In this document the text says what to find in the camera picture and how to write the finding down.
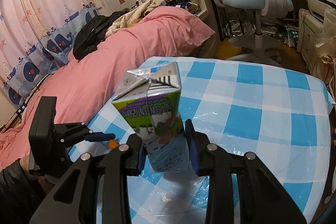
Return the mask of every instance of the plastic table cover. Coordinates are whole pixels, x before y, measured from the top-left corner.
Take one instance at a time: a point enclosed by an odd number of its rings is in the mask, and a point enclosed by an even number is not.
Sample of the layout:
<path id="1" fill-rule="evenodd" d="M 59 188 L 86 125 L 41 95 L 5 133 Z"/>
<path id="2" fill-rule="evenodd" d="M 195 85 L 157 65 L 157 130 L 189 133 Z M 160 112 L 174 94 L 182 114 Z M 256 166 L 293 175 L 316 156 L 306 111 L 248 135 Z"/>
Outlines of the plastic table cover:
<path id="1" fill-rule="evenodd" d="M 197 59 L 152 57 L 141 67 L 177 61 L 182 82 L 179 111 L 196 131 L 229 153 L 253 151 L 283 184 L 303 212 L 313 218 L 329 167 L 329 113 L 335 102 L 324 83 L 299 72 L 267 65 Z M 134 131 L 110 100 L 90 122 L 94 131 L 114 133 L 125 143 Z M 107 143 L 81 142 L 69 152 L 108 153 Z M 234 185 L 235 222 L 239 196 Z M 204 223 L 208 177 L 193 170 L 152 173 L 148 160 L 139 177 L 128 177 L 132 223 Z M 101 223 L 102 186 L 98 189 L 97 223 Z"/>

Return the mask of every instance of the black jacket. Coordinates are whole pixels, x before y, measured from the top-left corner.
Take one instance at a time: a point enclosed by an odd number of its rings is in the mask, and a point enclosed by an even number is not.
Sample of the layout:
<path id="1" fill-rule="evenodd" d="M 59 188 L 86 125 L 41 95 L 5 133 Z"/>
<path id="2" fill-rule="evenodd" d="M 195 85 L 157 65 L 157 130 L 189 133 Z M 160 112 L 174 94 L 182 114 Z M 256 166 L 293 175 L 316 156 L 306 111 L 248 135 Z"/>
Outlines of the black jacket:
<path id="1" fill-rule="evenodd" d="M 89 53 L 97 50 L 97 45 L 105 40 L 107 29 L 112 23 L 128 13 L 128 9 L 114 12 L 109 17 L 95 16 L 77 34 L 73 44 L 73 56 L 77 60 L 82 60 Z"/>
<path id="2" fill-rule="evenodd" d="M 45 198 L 39 182 L 27 179 L 19 161 L 0 172 L 1 224 L 28 224 Z"/>

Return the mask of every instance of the milk carton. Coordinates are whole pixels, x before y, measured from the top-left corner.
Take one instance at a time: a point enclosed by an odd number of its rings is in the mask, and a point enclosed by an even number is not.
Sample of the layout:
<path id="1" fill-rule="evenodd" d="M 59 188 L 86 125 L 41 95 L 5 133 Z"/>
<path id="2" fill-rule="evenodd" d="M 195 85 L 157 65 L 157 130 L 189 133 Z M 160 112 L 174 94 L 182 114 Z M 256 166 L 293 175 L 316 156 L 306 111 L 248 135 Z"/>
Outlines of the milk carton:
<path id="1" fill-rule="evenodd" d="M 189 166 L 180 94 L 179 68 L 170 62 L 126 71 L 112 97 L 112 104 L 142 138 L 155 172 L 179 172 Z"/>

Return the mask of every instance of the orange object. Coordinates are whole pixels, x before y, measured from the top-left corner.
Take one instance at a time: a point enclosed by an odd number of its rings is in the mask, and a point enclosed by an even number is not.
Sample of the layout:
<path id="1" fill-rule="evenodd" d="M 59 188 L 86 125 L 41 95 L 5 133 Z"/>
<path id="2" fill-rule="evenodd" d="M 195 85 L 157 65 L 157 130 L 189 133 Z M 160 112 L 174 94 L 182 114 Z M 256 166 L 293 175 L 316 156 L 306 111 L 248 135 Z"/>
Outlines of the orange object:
<path id="1" fill-rule="evenodd" d="M 107 144 L 108 148 L 115 149 L 116 147 L 119 146 L 119 143 L 116 140 L 110 140 L 109 143 Z"/>

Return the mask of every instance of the black robotic device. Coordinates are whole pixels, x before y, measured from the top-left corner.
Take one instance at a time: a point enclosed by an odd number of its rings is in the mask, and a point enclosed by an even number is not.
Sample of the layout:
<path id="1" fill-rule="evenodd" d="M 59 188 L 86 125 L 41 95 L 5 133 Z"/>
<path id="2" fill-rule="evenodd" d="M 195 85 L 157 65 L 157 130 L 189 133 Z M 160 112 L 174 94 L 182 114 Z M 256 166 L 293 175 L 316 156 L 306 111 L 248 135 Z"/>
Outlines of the black robotic device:
<path id="1" fill-rule="evenodd" d="M 132 134 L 126 144 L 106 155 L 84 153 L 72 163 L 66 148 L 92 133 L 81 123 L 54 125 L 55 107 L 55 97 L 43 97 L 29 133 L 36 162 L 30 172 L 60 178 L 30 224 L 95 224 L 100 175 L 105 175 L 103 224 L 130 224 L 127 176 L 139 176 L 144 168 L 141 138 Z M 227 153 L 210 143 L 207 135 L 195 132 L 191 120 L 186 121 L 185 132 L 193 169 L 198 176 L 210 176 L 206 224 L 233 224 L 231 174 L 237 174 L 241 224 L 306 224 L 295 202 L 256 154 Z"/>

